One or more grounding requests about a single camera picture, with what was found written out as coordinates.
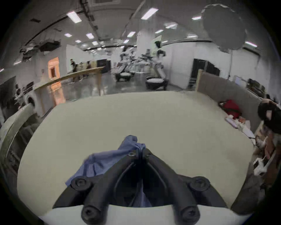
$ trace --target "red bag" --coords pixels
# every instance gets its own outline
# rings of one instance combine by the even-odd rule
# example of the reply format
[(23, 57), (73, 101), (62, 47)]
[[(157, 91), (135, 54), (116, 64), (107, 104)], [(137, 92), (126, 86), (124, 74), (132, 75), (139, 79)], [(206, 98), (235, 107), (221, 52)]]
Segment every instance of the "red bag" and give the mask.
[(233, 119), (237, 119), (242, 115), (239, 106), (233, 100), (227, 100), (226, 102), (219, 102), (219, 107), (222, 108), (228, 115), (233, 115)]

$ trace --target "orange door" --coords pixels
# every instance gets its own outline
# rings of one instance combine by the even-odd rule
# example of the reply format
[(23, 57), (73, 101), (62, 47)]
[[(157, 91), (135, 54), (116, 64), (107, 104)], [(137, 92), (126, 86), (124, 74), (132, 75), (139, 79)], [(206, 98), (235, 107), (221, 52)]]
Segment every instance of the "orange door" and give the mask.
[[(51, 59), (48, 62), (48, 74), (51, 80), (57, 79), (60, 77), (60, 67), (58, 57)], [(52, 94), (54, 97), (55, 105), (65, 103), (64, 93), (61, 89), (61, 82), (56, 82), (51, 85)]]

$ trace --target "blue cloth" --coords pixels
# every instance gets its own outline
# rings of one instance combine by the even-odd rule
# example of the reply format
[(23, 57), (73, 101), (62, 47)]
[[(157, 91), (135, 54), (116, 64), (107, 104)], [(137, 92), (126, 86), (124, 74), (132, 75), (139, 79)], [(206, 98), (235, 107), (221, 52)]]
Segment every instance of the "blue cloth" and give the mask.
[[(99, 152), (90, 155), (79, 168), (79, 170), (66, 181), (66, 185), (69, 186), (72, 179), (78, 176), (93, 177), (96, 175), (104, 174), (109, 168), (111, 168), (120, 159), (125, 157), (132, 150), (139, 152), (145, 148), (145, 144), (137, 143), (138, 138), (136, 136), (129, 135), (125, 137), (120, 147), (117, 150)], [(149, 200), (146, 198), (143, 191), (136, 197), (134, 207), (151, 207)]]

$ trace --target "white table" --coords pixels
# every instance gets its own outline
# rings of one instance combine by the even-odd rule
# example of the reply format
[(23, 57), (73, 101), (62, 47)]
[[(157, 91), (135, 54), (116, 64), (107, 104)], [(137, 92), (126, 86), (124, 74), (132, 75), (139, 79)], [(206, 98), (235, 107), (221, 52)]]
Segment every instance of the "white table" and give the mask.
[(123, 93), (60, 104), (25, 149), (18, 195), (36, 215), (45, 214), (89, 154), (115, 150), (131, 134), (176, 173), (208, 178), (230, 207), (253, 146), (225, 115), (197, 92)]

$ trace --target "gray partition wall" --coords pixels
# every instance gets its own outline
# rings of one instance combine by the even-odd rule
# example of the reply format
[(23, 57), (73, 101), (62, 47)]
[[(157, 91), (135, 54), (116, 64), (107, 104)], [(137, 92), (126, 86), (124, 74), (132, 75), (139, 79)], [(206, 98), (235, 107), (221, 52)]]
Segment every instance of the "gray partition wall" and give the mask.
[(242, 116), (250, 121), (253, 133), (260, 125), (261, 120), (257, 110), (261, 98), (246, 88), (216, 75), (202, 72), (197, 82), (197, 91), (208, 95), (216, 102), (234, 100), (241, 109)]

